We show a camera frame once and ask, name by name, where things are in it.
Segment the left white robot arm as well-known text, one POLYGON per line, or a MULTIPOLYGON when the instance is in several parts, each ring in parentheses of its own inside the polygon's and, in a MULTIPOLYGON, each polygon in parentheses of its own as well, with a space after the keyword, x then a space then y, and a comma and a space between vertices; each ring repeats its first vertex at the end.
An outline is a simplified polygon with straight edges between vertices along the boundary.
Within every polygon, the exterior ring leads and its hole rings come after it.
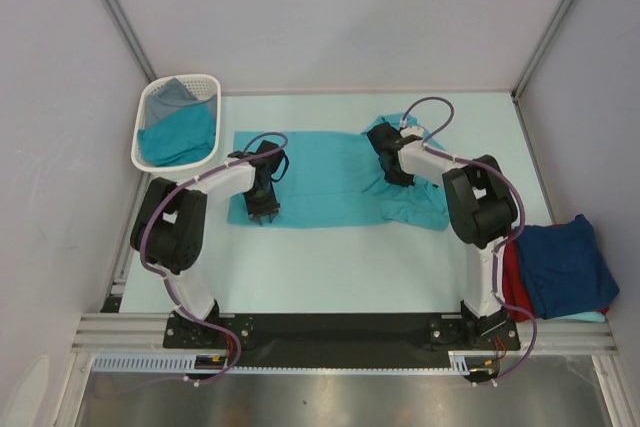
POLYGON ((198 266, 207 212, 240 195, 250 221, 261 225, 277 217, 281 206, 274 184, 289 167, 288 138, 279 133, 278 144, 268 139, 271 135, 252 139, 250 144, 259 144, 255 151, 235 151, 221 165, 181 183, 164 177, 152 180, 134 221, 131 247, 142 266, 161 278, 174 311, 188 320, 187 336, 199 346, 214 344, 221 334, 217 302, 198 266))

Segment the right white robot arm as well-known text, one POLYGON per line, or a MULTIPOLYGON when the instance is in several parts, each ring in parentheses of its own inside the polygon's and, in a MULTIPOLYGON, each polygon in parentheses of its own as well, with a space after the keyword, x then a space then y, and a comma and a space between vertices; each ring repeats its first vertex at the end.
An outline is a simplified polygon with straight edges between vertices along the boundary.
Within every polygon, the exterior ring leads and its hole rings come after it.
POLYGON ((387 182, 409 187, 420 177, 444 190, 450 225, 466 252, 461 335, 469 346, 484 348, 508 320, 503 252, 518 206, 492 156, 465 159, 430 146, 423 133, 419 127, 397 129, 384 122, 366 136, 387 182))

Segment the light teal polo shirt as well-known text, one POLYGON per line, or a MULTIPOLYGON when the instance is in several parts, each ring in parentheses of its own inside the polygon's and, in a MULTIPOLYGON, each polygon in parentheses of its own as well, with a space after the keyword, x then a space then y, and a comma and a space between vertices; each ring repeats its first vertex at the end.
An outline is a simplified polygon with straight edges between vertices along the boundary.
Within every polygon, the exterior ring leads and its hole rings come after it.
POLYGON ((445 194, 417 177, 388 183, 364 132, 287 131, 289 168, 275 184, 281 208, 267 228, 370 227, 398 222, 434 231, 449 226, 445 194))

